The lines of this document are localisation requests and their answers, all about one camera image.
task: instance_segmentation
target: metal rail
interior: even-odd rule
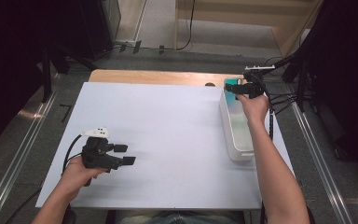
[[[0,212],[23,164],[25,163],[25,160],[27,159],[29,152],[31,151],[34,140],[36,139],[43,122],[45,121],[46,115],[48,114],[55,97],[56,91],[50,95],[44,104],[41,104],[38,107],[27,134],[23,138],[16,155],[14,156],[11,164],[8,166],[7,171],[0,182]]]
[[[288,86],[286,86],[286,88],[288,92],[293,91],[290,90]],[[352,224],[353,221],[351,219],[351,214],[341,196],[341,193],[339,192],[339,189],[327,166],[327,163],[324,160],[324,156],[321,152],[321,149],[319,148],[315,136],[313,135],[306,114],[300,111],[296,103],[292,104],[292,108],[296,114],[298,124],[302,133],[304,134],[305,140],[307,141],[307,145],[310,149],[310,155],[315,162],[316,169],[318,170],[319,176],[322,179],[327,196],[330,200],[334,212],[336,213],[338,223]]]

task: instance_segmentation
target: wooden table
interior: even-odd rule
[[[204,86],[207,83],[213,83],[215,86],[223,86],[228,77],[243,77],[243,75],[99,69],[91,73],[89,82],[189,86]]]

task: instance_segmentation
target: white table surface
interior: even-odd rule
[[[71,205],[102,209],[254,209],[261,206],[255,161],[231,161],[219,110],[222,88],[84,83],[36,203],[58,183],[68,147],[105,126],[126,144],[133,166],[93,179]],[[81,137],[71,155],[81,151]],[[274,143],[292,169],[274,119]]]

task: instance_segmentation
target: clear plastic bin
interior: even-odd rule
[[[225,80],[228,84],[237,84],[236,78]],[[247,118],[243,114],[242,104],[235,100],[235,94],[222,91],[220,111],[226,135],[228,156],[233,161],[249,161],[254,158],[254,149]]]

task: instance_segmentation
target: black cable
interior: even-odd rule
[[[78,135],[77,138],[75,138],[75,140],[72,142],[71,146],[69,146],[68,151],[66,152],[65,160],[63,161],[62,173],[65,171],[66,164],[68,163],[68,157],[69,154],[71,154],[72,147],[74,147],[75,143],[81,136],[82,136],[81,134]]]
[[[92,151],[92,150],[94,150],[94,149],[91,148],[91,149],[89,149],[89,150],[79,152],[79,153],[75,154],[74,156],[70,157],[66,162],[70,161],[70,160],[73,159],[74,157],[78,157],[78,156],[83,155],[83,154],[85,154],[85,153],[88,153],[88,152],[90,152],[90,151]]]
[[[152,49],[152,50],[158,50],[158,51],[160,51],[160,50],[167,50],[167,51],[170,51],[170,50],[172,50],[172,51],[177,51],[177,50],[182,50],[182,49],[185,49],[185,48],[187,48],[187,46],[188,46],[188,44],[190,44],[190,41],[191,41],[191,35],[192,35],[192,27],[193,27],[193,18],[194,18],[194,6],[196,5],[196,0],[193,0],[193,6],[192,6],[192,8],[191,8],[191,16],[190,16],[190,34],[189,34],[189,38],[188,38],[188,40],[187,40],[187,43],[183,46],[183,47],[181,47],[181,48],[179,48],[179,49],[174,49],[174,48],[170,48],[170,49],[156,49],[156,48],[137,48],[137,49]],[[118,44],[118,45],[120,45],[120,46],[126,46],[126,48],[132,48],[132,49],[135,49],[136,47],[134,47],[134,46],[131,46],[131,45],[123,45],[123,44]]]
[[[295,101],[291,101],[289,104],[287,104],[286,106],[284,106],[282,109],[280,109],[278,112],[275,112],[275,115],[280,114],[284,109],[286,109],[287,107],[289,107],[289,105],[291,105],[292,103],[294,103]]]
[[[11,215],[11,217],[7,220],[6,224],[10,224],[13,219],[16,217],[16,215],[20,212],[20,210],[28,203],[30,202],[34,196],[36,196],[40,191],[42,190],[42,187],[40,187],[37,191],[35,191],[24,203],[22,203],[20,205],[20,207],[18,207],[16,209],[16,211],[13,213],[13,215]]]
[[[288,92],[288,93],[269,93],[269,95],[296,95],[296,91]]]
[[[264,92],[267,95],[268,98],[268,108],[269,108],[269,137],[271,140],[274,136],[274,125],[273,125],[273,108],[272,108],[272,102],[271,102],[271,96],[269,95],[269,90],[267,90],[266,86],[263,85],[263,82],[258,78],[257,76],[253,75],[252,73],[249,73],[250,76],[252,76],[255,80],[257,80],[258,83],[263,87]]]
[[[260,224],[266,223],[266,207],[264,206],[264,203],[261,202],[261,211],[260,211]]]
[[[282,59],[284,62],[287,62],[283,57],[271,57],[271,58],[268,58],[265,62],[264,62],[264,66],[267,66],[267,62],[269,62],[270,60],[272,60],[272,59]],[[270,74],[270,75],[272,75],[272,76],[274,76],[274,77],[276,77],[276,76],[278,76],[277,74],[272,74],[271,72],[268,72],[268,74]]]
[[[186,24],[186,29],[187,29],[187,32],[189,33],[189,34],[191,34],[191,32],[190,32],[190,29],[188,28],[188,19],[187,19],[187,10],[186,10],[186,13],[185,13],[185,17],[186,17],[186,22],[185,22],[185,24]]]
[[[281,98],[281,97],[284,97],[284,96],[287,96],[287,97],[296,97],[296,94],[292,94],[292,93],[287,93],[287,94],[279,94],[279,95],[276,95],[274,97],[271,98],[271,101],[273,100],[276,100],[278,98]]]
[[[286,103],[288,101],[295,101],[295,100],[296,100],[296,97],[289,97],[289,98],[287,98],[285,100],[274,102],[274,103],[272,103],[272,105],[280,105],[280,104]]]

